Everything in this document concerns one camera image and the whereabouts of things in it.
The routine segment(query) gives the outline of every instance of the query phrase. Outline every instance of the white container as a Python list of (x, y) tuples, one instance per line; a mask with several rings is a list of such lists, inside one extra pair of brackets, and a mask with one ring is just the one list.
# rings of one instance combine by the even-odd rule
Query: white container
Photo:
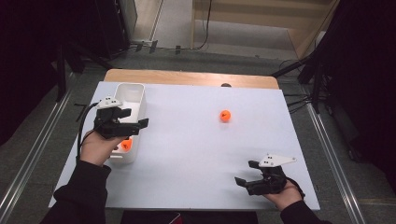
[[(121, 109), (130, 108), (131, 116), (120, 119), (120, 123), (137, 123), (146, 115), (145, 87), (137, 83), (121, 83), (117, 87), (114, 98), (122, 102)], [(129, 150), (122, 148), (122, 143), (117, 150), (113, 150), (109, 160), (112, 162), (131, 163), (136, 159), (139, 145), (139, 135), (130, 136), (132, 145)]]

